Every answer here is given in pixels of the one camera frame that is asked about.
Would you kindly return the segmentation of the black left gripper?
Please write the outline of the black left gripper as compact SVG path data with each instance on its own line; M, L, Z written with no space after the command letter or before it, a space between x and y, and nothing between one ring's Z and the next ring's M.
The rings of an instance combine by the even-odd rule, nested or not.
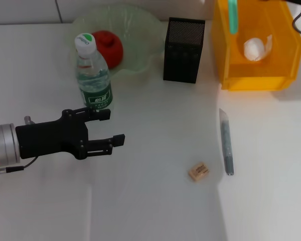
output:
M88 157L111 155L113 148L124 145L125 135L107 139L88 140L86 122L106 121L111 110L84 107L66 109L58 120L16 127L22 159L59 152L72 154L78 160Z

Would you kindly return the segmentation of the green label water bottle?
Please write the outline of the green label water bottle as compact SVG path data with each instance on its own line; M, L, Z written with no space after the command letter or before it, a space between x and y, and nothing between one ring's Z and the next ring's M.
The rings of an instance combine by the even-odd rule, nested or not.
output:
M76 79L87 107L96 110L109 108L113 101L107 63L97 50L92 34L82 33L75 40Z

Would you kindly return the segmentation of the red-orange fruit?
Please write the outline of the red-orange fruit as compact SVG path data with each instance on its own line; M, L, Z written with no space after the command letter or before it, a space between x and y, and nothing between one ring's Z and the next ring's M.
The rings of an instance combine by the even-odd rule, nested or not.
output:
M109 69L118 66L123 60L123 45L120 38L106 30L92 33L97 50L105 59Z

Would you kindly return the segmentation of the beige eraser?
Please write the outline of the beige eraser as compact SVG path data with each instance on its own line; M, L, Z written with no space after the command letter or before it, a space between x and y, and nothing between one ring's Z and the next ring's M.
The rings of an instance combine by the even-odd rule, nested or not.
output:
M205 176L208 175L208 173L209 169L203 162L199 162L188 171L189 176L194 182L202 180Z

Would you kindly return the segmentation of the grey marker pen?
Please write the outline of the grey marker pen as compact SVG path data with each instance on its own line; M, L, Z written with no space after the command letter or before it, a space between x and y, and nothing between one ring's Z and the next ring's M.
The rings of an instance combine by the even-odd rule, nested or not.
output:
M225 172L228 176L234 175L233 154L230 136L229 119L225 111L219 109L221 146L224 159Z

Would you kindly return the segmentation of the white paper ball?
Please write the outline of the white paper ball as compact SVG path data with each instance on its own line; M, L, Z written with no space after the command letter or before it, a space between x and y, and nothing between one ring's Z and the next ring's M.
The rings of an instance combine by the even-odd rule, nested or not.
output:
M244 56L249 61L260 61L272 50L272 35L267 37L266 44L260 38L251 38L244 45Z

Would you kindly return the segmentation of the green glass fruit plate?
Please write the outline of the green glass fruit plate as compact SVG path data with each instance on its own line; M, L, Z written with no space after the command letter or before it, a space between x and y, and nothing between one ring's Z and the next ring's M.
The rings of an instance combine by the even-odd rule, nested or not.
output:
M100 5L77 17L65 35L72 64L76 63L75 37L100 30L114 33L123 45L122 62L110 70L113 78L144 72L164 50L164 26L150 12L129 4Z

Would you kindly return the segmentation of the black mesh pen holder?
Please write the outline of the black mesh pen holder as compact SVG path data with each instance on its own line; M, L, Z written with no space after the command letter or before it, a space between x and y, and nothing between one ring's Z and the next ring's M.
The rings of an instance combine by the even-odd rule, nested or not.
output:
M204 31L204 20L169 18L163 80L196 83Z

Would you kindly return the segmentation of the yellow plastic bin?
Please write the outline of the yellow plastic bin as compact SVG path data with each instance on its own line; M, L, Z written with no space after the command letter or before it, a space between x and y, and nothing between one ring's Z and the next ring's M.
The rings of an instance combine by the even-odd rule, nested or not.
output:
M296 80L301 36L282 0L237 0L238 31L229 32L228 0L215 0L211 42L222 89L278 91ZM272 36L271 52L260 61L244 56L244 43Z

